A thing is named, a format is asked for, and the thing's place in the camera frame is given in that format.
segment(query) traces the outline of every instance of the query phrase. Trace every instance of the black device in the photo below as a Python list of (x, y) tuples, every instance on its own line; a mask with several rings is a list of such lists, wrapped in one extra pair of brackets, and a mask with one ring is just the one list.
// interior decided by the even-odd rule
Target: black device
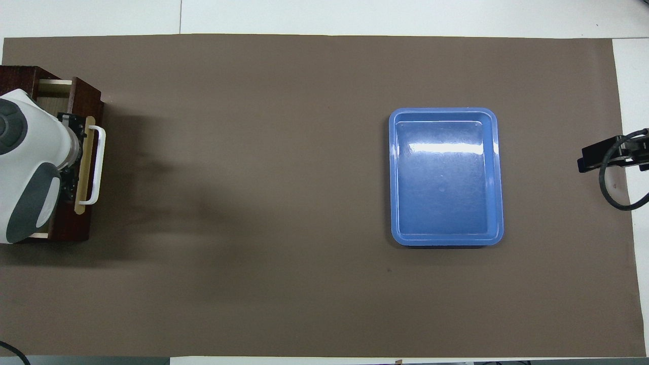
[(649, 129), (641, 129), (626, 136), (614, 136), (582, 148), (582, 157), (577, 160), (579, 172), (599, 169), (600, 190), (606, 201), (620, 210), (633, 210), (649, 202), (649, 193), (629, 205), (615, 201), (606, 189), (604, 176), (609, 166), (636, 166), (640, 171), (649, 170)]

